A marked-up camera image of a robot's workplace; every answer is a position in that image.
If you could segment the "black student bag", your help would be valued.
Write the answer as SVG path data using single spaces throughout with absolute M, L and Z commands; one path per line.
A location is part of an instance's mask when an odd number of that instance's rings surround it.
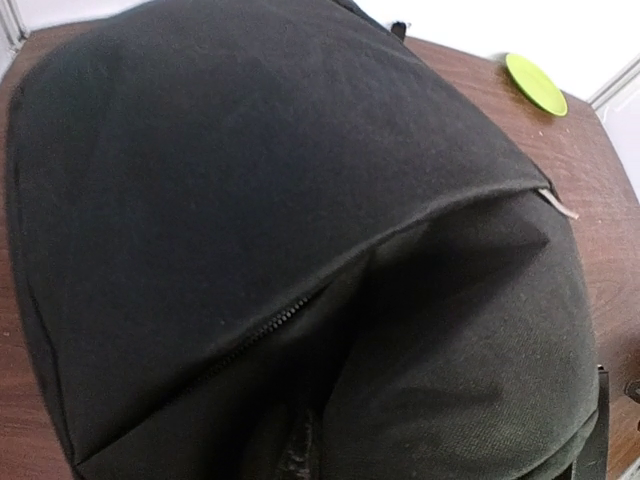
M 351 1 L 151 1 L 8 108 L 32 365 L 77 479 L 602 479 L 571 212 Z

